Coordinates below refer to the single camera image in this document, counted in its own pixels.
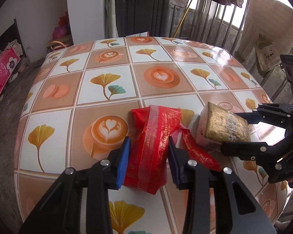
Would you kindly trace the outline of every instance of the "table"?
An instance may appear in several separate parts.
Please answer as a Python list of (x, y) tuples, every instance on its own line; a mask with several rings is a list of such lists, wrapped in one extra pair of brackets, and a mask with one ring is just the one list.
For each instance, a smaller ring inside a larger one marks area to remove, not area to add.
[[(271, 103), (265, 91), (226, 50), (194, 41), (161, 37), (97, 40), (47, 55), (22, 112), (15, 146), (14, 178), (22, 219), (67, 167), (91, 167), (135, 139), (130, 110), (149, 105), (180, 108), (183, 124), (195, 136), (203, 106), (213, 102), (232, 112), (251, 112)], [(252, 141), (273, 145), (284, 130), (250, 125)], [(273, 222), (292, 189), (269, 184), (253, 161), (210, 151), (221, 167), (232, 168)], [(114, 233), (181, 234), (187, 192), (167, 184), (156, 195), (122, 187), (110, 190)], [(85, 233), (86, 189), (80, 231)], [(215, 200), (210, 190), (211, 233)]]

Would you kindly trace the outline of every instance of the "red plastic wrapper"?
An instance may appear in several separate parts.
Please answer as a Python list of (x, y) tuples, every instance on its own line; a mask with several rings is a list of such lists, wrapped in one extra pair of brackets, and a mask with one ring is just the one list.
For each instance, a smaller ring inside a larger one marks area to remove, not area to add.
[(131, 110), (139, 130), (124, 185), (156, 194), (167, 181), (168, 137), (179, 128), (181, 111), (163, 106)]
[(189, 158), (196, 160), (210, 170), (220, 172), (221, 169), (219, 163), (214, 158), (212, 158), (203, 147), (198, 146), (195, 143), (195, 140), (191, 135), (190, 130), (187, 128), (181, 129), (182, 138), (187, 147)]

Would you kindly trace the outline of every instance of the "yellow pole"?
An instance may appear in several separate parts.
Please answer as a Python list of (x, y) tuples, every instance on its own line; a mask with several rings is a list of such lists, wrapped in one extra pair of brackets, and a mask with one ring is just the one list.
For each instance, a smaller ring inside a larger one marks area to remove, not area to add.
[(183, 21), (184, 21), (184, 19), (186, 18), (186, 15), (187, 15), (187, 13), (188, 13), (188, 10), (189, 10), (189, 8), (190, 8), (190, 5), (191, 5), (192, 1), (193, 1), (193, 0), (191, 0), (191, 1), (190, 1), (190, 3), (189, 3), (189, 5), (188, 5), (188, 7), (186, 8), (186, 10), (185, 10), (185, 12), (184, 12), (184, 14), (183, 14), (183, 17), (182, 17), (181, 21), (179, 22), (179, 25), (178, 25), (178, 27), (177, 27), (177, 29), (176, 29), (176, 31), (175, 31), (175, 33), (174, 33), (174, 35), (172, 36), (173, 38), (175, 38), (175, 37), (176, 37), (176, 35), (177, 35), (177, 32), (179, 31), (179, 29), (180, 29), (180, 26), (181, 26), (182, 22), (183, 22)]

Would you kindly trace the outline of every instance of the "pink bedding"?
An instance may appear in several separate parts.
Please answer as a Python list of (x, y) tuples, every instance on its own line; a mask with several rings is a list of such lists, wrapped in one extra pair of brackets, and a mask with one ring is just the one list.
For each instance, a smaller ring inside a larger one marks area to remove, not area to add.
[(6, 49), (0, 54), (0, 94), (19, 61), (20, 57), (13, 48)]

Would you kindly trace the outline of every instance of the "gold wrapped block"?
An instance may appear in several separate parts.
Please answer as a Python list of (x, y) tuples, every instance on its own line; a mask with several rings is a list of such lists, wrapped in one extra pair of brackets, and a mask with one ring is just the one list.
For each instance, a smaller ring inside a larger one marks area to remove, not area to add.
[(201, 112), (196, 143), (220, 151), (224, 142), (250, 142), (250, 131), (245, 119), (211, 102)]

